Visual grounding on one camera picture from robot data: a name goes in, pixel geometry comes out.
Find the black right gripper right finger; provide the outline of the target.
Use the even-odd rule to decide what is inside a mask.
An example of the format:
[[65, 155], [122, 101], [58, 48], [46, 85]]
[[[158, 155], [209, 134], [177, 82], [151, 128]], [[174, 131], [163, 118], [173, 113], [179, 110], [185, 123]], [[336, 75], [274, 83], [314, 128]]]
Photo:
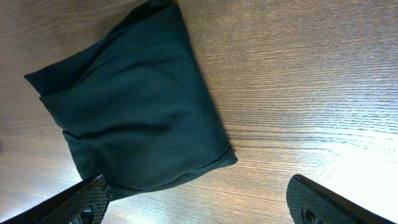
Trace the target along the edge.
[[286, 201], [295, 224], [394, 224], [300, 174], [289, 180]]

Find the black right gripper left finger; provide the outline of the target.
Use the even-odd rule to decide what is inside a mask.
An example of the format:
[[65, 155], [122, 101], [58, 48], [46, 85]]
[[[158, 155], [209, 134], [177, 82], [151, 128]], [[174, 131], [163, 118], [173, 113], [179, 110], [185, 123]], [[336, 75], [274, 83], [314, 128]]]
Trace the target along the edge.
[[109, 185], [102, 175], [94, 175], [3, 224], [101, 223], [110, 201]]

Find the black leggings with red waistband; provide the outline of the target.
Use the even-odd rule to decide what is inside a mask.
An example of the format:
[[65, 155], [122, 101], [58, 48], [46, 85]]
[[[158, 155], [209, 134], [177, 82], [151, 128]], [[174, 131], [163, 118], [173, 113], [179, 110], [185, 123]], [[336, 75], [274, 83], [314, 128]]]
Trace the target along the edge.
[[104, 175], [115, 200], [237, 161], [172, 1], [141, 4], [104, 39], [25, 78], [81, 178]]

